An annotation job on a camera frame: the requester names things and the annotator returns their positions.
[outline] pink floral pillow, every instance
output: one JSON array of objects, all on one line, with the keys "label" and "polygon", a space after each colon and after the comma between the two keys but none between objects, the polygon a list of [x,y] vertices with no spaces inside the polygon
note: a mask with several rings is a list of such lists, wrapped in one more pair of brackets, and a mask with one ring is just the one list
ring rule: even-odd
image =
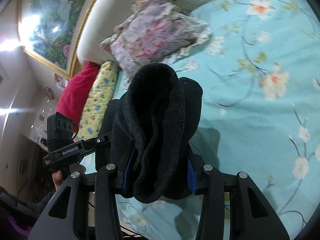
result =
[{"label": "pink floral pillow", "polygon": [[138,0],[134,14],[115,28],[100,46],[111,51],[128,77],[144,65],[161,62],[175,52],[188,55],[191,46],[209,39],[208,25],[179,13],[174,0]]}]

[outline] gold picture frame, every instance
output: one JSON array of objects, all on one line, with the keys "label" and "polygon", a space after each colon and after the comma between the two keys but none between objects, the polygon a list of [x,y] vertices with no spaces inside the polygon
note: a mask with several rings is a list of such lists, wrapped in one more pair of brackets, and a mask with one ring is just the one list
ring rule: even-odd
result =
[{"label": "gold picture frame", "polygon": [[[67,59],[67,68],[63,69],[57,66],[55,63],[50,61],[49,59],[43,57],[39,53],[33,51],[30,47],[24,46],[23,51],[32,57],[33,59],[37,60],[38,62],[46,65],[47,67],[53,69],[55,72],[59,73],[60,75],[70,79],[72,78],[79,70],[81,69],[80,63],[77,59],[76,51],[79,45],[80,37],[82,31],[84,29],[84,25],[89,17],[89,14],[92,10],[92,7],[95,5],[96,0],[86,0],[77,19],[76,27],[74,29],[72,40],[70,43],[70,50]],[[18,0],[18,32],[20,42],[23,44],[23,0]]]}]

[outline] bed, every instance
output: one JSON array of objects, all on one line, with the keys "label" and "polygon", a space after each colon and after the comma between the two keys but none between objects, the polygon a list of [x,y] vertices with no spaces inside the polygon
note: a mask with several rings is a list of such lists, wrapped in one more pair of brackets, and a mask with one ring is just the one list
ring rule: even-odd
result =
[{"label": "bed", "polygon": [[[102,10],[102,3],[97,6]],[[191,148],[222,172],[247,172],[295,239],[320,202],[320,23],[306,0],[199,0],[185,8],[212,30],[210,40],[188,57],[166,60],[179,77],[196,80],[204,91]],[[99,45],[88,33],[97,19],[115,26],[126,16],[110,22],[89,17],[81,38],[87,48],[80,41],[79,59],[112,60],[98,47],[88,49]],[[100,42],[112,34],[92,32]],[[120,71],[114,98],[127,85]],[[82,161],[87,173],[95,172],[94,158]],[[116,199],[119,219],[146,238],[195,239],[201,196],[162,197],[151,204]],[[229,221],[225,195],[225,228]],[[229,239],[228,229],[224,235]]]}]

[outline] floral pillowcase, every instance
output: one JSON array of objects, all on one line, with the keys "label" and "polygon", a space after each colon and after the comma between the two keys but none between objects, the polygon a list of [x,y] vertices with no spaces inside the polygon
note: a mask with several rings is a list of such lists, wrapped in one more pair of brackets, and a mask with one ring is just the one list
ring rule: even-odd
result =
[{"label": "floral pillowcase", "polygon": [[118,64],[113,61],[106,62],[101,66],[85,102],[75,141],[98,136],[104,112],[113,97],[118,71]]},{"label": "floral pillowcase", "polygon": [[175,59],[187,56],[192,46],[209,39],[208,25],[181,14],[173,1],[136,1],[134,14],[115,27],[114,35],[100,44],[112,52],[128,77],[148,63],[172,56],[173,52]]}]

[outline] red pillow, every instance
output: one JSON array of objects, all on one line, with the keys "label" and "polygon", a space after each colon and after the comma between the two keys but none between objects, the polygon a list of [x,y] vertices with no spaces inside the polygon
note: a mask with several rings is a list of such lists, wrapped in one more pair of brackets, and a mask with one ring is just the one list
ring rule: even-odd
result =
[{"label": "red pillow", "polygon": [[69,81],[57,104],[57,112],[70,118],[78,125],[84,104],[96,79],[101,65],[89,62],[84,69]]}]

